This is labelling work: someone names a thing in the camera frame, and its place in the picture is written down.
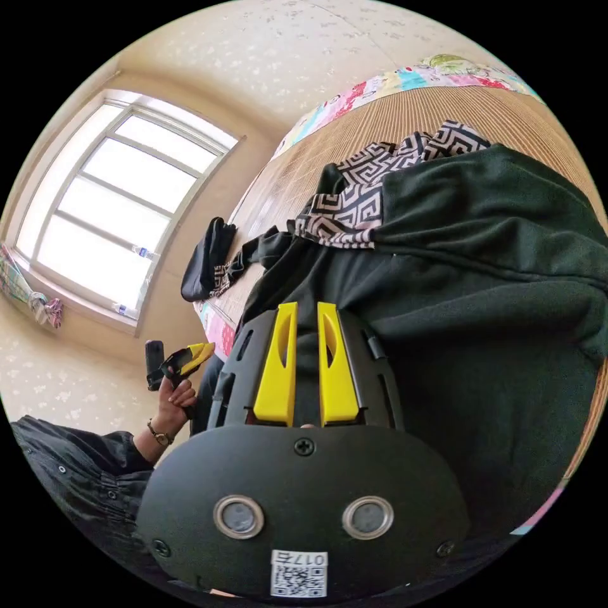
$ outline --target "gold watch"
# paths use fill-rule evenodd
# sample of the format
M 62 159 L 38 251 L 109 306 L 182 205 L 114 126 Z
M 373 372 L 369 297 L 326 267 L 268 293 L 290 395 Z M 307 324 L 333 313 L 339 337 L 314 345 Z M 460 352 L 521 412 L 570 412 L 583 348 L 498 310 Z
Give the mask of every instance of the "gold watch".
M 150 429 L 150 433 L 154 435 L 154 439 L 159 442 L 161 446 L 167 447 L 168 445 L 171 445 L 173 443 L 174 439 L 170 437 L 167 433 L 157 433 L 152 428 L 152 418 L 148 421 L 148 428 Z

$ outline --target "window frame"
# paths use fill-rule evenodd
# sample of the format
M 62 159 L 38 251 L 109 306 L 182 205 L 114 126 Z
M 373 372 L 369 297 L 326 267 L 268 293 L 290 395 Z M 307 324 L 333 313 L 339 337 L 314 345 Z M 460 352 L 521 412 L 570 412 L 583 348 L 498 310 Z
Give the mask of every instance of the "window frame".
M 136 97 L 134 101 L 123 101 L 120 99 L 121 94 L 126 97 Z M 33 288 L 36 288 L 37 284 L 42 284 L 47 294 L 50 296 L 60 297 L 62 300 L 66 301 L 68 304 L 75 304 L 75 307 L 79 310 L 88 314 L 88 316 L 93 315 L 93 318 L 96 320 L 102 320 L 102 322 L 109 323 L 112 326 L 118 327 L 123 331 L 128 331 L 129 333 L 133 333 L 135 337 L 139 334 L 139 328 L 141 326 L 141 322 L 145 313 L 145 309 L 147 308 L 149 294 L 153 288 L 153 282 L 155 281 L 158 275 L 158 267 L 161 261 L 163 260 L 164 254 L 166 254 L 168 246 L 176 232 L 176 230 L 180 227 L 182 223 L 182 219 L 184 218 L 188 208 L 196 199 L 202 189 L 205 187 L 209 178 L 217 171 L 220 164 L 226 160 L 226 158 L 232 153 L 232 151 L 238 146 L 240 139 L 233 137 L 232 134 L 224 131 L 228 136 L 232 137 L 235 140 L 234 145 L 231 148 L 224 146 L 223 144 L 217 142 L 209 136 L 206 136 L 204 133 L 201 133 L 198 130 L 195 130 L 191 126 L 181 122 L 180 120 L 175 119 L 174 117 L 168 116 L 162 112 L 154 110 L 152 108 L 148 108 L 145 105 L 147 96 L 135 94 L 126 91 L 113 91 L 106 90 L 103 94 L 99 95 L 95 100 L 95 103 L 91 103 L 87 105 L 87 109 L 85 112 L 81 114 L 79 117 L 78 124 L 75 128 L 70 129 L 70 132 L 65 136 L 65 139 L 62 140 L 61 144 L 54 151 L 52 157 L 45 163 L 43 170 L 39 175 L 36 176 L 36 183 L 34 187 L 31 189 L 31 192 L 28 194 L 27 204 L 23 206 L 22 211 L 19 213 L 18 217 L 12 217 L 9 222 L 9 229 L 7 231 L 7 236 L 10 235 L 10 239 L 7 239 L 7 245 L 12 250 L 15 261 L 18 266 L 24 273 L 26 279 L 31 280 Z M 42 223 L 41 229 L 37 235 L 34 250 L 32 253 L 32 257 L 29 258 L 25 255 L 18 247 L 17 242 L 21 232 L 21 228 L 23 225 L 23 221 L 29 211 L 30 204 L 34 199 L 34 196 L 42 183 L 42 180 L 45 178 L 49 169 L 53 166 L 53 163 L 56 161 L 59 154 L 62 152 L 63 148 L 67 145 L 67 143 L 71 140 L 71 138 L 78 132 L 78 130 L 86 123 L 90 116 L 92 116 L 100 107 L 103 105 L 111 105 L 117 108 L 120 108 L 122 111 L 114 118 L 107 127 L 99 133 L 88 145 L 88 147 L 84 150 L 84 152 L 79 157 L 76 164 L 71 168 L 65 180 L 63 181 L 61 187 L 53 198 L 53 202 L 51 203 L 49 209 L 46 212 L 46 216 L 44 217 L 44 221 Z M 200 118 L 195 112 L 192 112 L 190 109 L 181 108 L 179 106 L 178 109 L 189 112 L 192 116 L 196 118 Z M 126 120 L 128 120 L 131 116 L 135 116 L 138 118 L 143 118 L 153 124 L 156 124 L 164 129 L 167 129 L 171 132 L 176 133 L 182 137 L 185 137 L 189 141 L 201 146 L 203 149 L 209 151 L 214 154 L 216 158 L 211 164 L 202 172 L 192 169 L 187 165 L 181 163 L 180 161 L 173 159 L 166 154 L 150 148 L 144 144 L 141 144 L 135 140 L 131 140 L 128 137 L 117 134 L 116 130 L 120 128 L 122 124 Z M 64 129 L 61 129 L 59 133 L 53 139 L 60 137 L 64 132 Z M 141 150 L 163 162 L 168 163 L 169 165 L 184 171 L 185 173 L 192 175 L 195 177 L 195 181 L 192 184 L 191 188 L 185 195 L 185 197 L 180 202 L 179 206 L 175 209 L 173 213 L 168 212 L 160 207 L 157 207 L 153 203 L 145 201 L 133 194 L 125 192 L 112 184 L 104 182 L 103 180 L 98 179 L 92 175 L 89 175 L 85 171 L 85 165 L 90 159 L 90 157 L 99 149 L 99 147 L 106 141 L 106 139 L 114 139 L 122 144 L 126 144 L 132 146 L 135 149 Z M 37 159 L 34 164 L 34 168 L 38 162 L 41 162 L 42 158 Z M 87 222 L 83 222 L 79 218 L 75 218 L 61 210 L 58 209 L 63 196 L 65 195 L 67 189 L 70 187 L 70 184 L 76 177 L 81 177 L 83 179 L 88 180 L 91 183 L 98 184 L 109 189 L 112 192 L 118 193 L 126 198 L 139 203 L 140 205 L 145 206 L 146 208 L 152 209 L 169 219 L 167 228 L 163 233 L 158 245 L 155 248 L 154 256 L 151 261 L 150 268 L 147 273 L 148 278 L 148 288 L 145 292 L 143 298 L 140 297 L 140 300 L 137 303 L 137 309 L 139 311 L 139 315 L 137 319 L 133 319 L 132 317 L 120 315 L 116 313 L 112 305 L 114 301 L 111 298 L 107 298 L 94 292 L 82 285 L 68 279 L 67 277 L 62 276 L 57 271 L 45 266 L 41 262 L 38 261 L 37 256 L 40 251 L 42 240 L 44 239 L 44 235 L 46 234 L 48 225 L 51 221 L 51 218 L 56 215 L 58 217 L 63 217 L 67 219 L 71 223 L 83 227 L 84 229 L 92 232 L 93 234 L 97 234 L 102 238 L 118 244 L 126 249 L 130 249 L 131 243 L 127 243 L 123 239 L 116 237 L 109 232 L 106 232 L 102 229 L 99 229 Z M 30 179 L 33 179 L 34 176 L 30 174 L 29 179 L 25 181 L 25 185 L 30 182 Z

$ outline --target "wrist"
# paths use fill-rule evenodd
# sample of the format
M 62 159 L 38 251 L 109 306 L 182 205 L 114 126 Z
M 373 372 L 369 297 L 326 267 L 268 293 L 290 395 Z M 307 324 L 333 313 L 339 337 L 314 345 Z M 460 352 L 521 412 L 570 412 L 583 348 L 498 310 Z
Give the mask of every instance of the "wrist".
M 177 414 L 163 414 L 159 412 L 153 416 L 151 425 L 156 433 L 166 433 L 172 439 L 175 439 L 175 436 L 182 430 L 186 422 L 187 417 L 182 412 L 178 412 Z

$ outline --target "floral wallpaper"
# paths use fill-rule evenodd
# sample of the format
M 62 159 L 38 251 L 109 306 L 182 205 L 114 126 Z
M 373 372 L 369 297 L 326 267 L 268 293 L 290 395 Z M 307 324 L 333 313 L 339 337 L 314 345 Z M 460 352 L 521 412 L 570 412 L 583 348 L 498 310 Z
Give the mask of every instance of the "floral wallpaper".
M 156 411 L 156 394 L 147 389 L 144 367 L 62 340 L 3 295 L 0 396 L 10 421 L 30 415 L 99 434 L 136 434 Z M 186 438 L 187 428 L 172 447 Z
M 135 42 L 120 66 L 204 87 L 284 134 L 357 82 L 440 53 L 506 67 L 466 36 L 374 0 L 216 4 Z

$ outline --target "bamboo mat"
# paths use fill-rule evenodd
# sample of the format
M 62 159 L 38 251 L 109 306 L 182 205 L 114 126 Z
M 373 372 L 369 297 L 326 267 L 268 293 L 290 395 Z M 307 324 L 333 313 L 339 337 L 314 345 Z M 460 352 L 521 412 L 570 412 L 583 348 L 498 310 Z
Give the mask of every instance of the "bamboo mat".
M 464 122 L 493 143 L 532 156 L 578 186 L 590 200 L 608 233 L 608 218 L 574 143 L 553 113 L 536 99 L 489 87 L 429 87 L 403 91 L 352 110 L 305 137 L 270 161 L 245 194 L 231 222 L 237 235 L 228 259 L 248 240 L 273 225 L 286 228 L 313 195 L 324 165 L 339 162 L 374 141 L 399 143 L 413 131 L 435 132 L 446 119 Z M 237 323 L 245 301 L 262 275 L 248 269 L 213 306 Z M 597 379 L 590 417 L 581 448 L 568 470 L 577 468 L 593 436 L 608 397 L 608 360 Z

